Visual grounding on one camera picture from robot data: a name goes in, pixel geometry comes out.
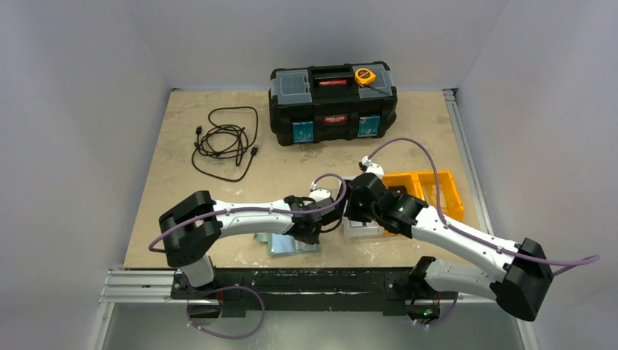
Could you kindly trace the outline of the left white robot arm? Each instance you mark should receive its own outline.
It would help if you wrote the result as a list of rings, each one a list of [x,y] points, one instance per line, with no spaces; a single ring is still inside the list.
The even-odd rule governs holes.
[[[209,298],[217,288],[208,250],[231,236],[272,233],[318,244],[323,227],[343,215],[345,193],[331,197],[327,190],[286,196],[267,203],[230,203],[197,191],[159,218],[161,234],[148,249],[162,253],[169,267],[179,269],[189,289]]]

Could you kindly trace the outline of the teal card holder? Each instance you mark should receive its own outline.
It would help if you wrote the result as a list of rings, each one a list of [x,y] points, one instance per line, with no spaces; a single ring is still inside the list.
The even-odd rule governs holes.
[[[291,236],[280,234],[255,233],[254,240],[266,244],[267,253],[271,256],[315,254],[321,251],[319,244],[306,244]]]

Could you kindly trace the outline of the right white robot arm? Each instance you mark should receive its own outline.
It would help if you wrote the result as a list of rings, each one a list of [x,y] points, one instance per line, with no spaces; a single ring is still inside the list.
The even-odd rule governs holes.
[[[532,322],[554,279],[542,245],[531,238],[518,243],[476,230],[407,193],[391,192],[375,174],[345,180],[344,216],[375,222],[389,233],[433,244],[467,261],[450,265],[438,259],[409,277],[411,291],[463,292],[494,300],[513,317]]]

